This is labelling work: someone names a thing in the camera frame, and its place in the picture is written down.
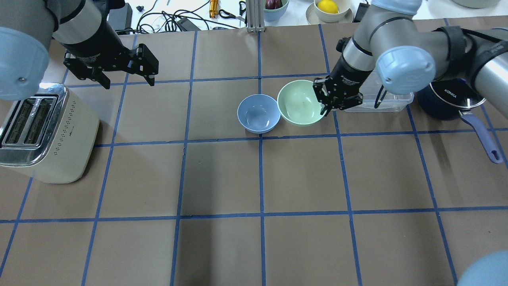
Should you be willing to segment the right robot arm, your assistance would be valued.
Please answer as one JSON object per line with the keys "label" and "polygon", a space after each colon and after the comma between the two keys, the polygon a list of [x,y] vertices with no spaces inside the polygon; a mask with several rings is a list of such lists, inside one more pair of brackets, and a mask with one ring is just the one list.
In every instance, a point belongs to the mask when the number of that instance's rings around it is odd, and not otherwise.
{"label": "right robot arm", "polygon": [[503,164],[497,144],[471,110],[488,101],[507,115],[507,28],[448,26],[421,33],[412,20],[420,6],[420,0],[371,2],[354,36],[337,43],[341,57],[334,69],[314,80],[321,115],[361,105],[361,85],[375,72],[381,81],[375,108],[386,93],[414,93],[428,115],[470,125],[488,159]]}

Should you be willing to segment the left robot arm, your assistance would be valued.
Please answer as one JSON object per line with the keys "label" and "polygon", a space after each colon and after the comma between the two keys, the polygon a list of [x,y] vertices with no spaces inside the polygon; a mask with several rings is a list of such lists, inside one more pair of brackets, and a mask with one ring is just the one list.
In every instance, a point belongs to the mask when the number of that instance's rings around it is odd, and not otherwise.
{"label": "left robot arm", "polygon": [[2,0],[0,19],[0,96],[24,100],[36,94],[49,63],[54,39],[66,48],[63,63],[79,80],[105,89],[105,72],[123,71],[155,84],[159,62],[145,44],[125,47],[107,22],[123,0]]}

